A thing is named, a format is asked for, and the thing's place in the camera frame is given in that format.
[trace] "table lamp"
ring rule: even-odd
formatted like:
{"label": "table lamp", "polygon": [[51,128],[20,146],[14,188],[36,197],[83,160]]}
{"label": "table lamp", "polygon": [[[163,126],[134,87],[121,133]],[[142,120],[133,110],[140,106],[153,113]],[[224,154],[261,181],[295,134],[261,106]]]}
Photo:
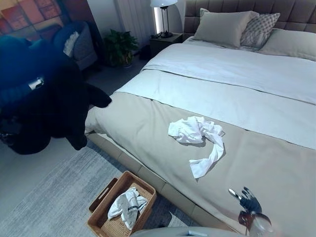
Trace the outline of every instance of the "table lamp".
{"label": "table lamp", "polygon": [[[151,0],[151,7],[160,7],[161,8],[161,15],[162,15],[162,25],[163,25],[163,32],[161,34],[162,38],[169,38],[172,36],[172,33],[169,32],[169,16],[168,16],[168,7],[177,3],[178,0]],[[168,23],[168,31],[164,30],[164,20],[163,20],[163,10],[167,11],[167,23]]]}

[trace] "gray rug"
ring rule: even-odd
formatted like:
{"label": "gray rug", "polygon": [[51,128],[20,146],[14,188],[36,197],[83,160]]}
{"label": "gray rug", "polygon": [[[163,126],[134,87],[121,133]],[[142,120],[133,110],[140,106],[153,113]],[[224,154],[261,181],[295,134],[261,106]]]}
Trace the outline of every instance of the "gray rug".
{"label": "gray rug", "polygon": [[[126,170],[89,142],[72,158],[65,158],[0,223],[4,237],[93,237],[86,225],[88,207],[108,182]],[[197,226],[162,196],[157,197],[144,229],[159,226]]]}

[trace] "lamp base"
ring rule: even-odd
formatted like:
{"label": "lamp base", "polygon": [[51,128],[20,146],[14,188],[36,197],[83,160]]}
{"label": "lamp base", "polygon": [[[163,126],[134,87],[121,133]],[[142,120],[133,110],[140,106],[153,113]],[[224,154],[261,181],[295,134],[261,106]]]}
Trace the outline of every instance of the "lamp base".
{"label": "lamp base", "polygon": [[161,38],[170,38],[170,37],[172,37],[173,36],[173,33],[171,33],[171,32],[168,32],[168,31],[165,31],[165,32],[162,32],[162,34],[161,34]]}

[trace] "upholstered headboard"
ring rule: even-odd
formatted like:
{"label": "upholstered headboard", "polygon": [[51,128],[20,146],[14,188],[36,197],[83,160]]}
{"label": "upholstered headboard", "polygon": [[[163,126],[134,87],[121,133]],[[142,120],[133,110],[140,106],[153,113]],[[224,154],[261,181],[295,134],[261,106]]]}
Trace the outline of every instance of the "upholstered headboard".
{"label": "upholstered headboard", "polygon": [[211,12],[279,12],[276,28],[316,33],[316,0],[186,0],[185,37],[196,32],[201,7]]}

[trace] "wicker basket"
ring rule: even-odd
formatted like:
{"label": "wicker basket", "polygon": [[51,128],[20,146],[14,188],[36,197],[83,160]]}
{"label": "wicker basket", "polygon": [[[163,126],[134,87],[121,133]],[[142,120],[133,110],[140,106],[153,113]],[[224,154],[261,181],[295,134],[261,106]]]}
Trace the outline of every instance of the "wicker basket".
{"label": "wicker basket", "polygon": [[[120,216],[108,220],[108,211],[115,199],[132,187],[136,187],[139,194],[147,198],[148,203],[144,211],[138,214],[133,229],[129,230]],[[152,211],[156,196],[156,191],[152,186],[126,171],[119,179],[113,179],[92,203],[89,210],[93,213],[88,220],[88,226],[100,237],[128,237],[143,228]]]}

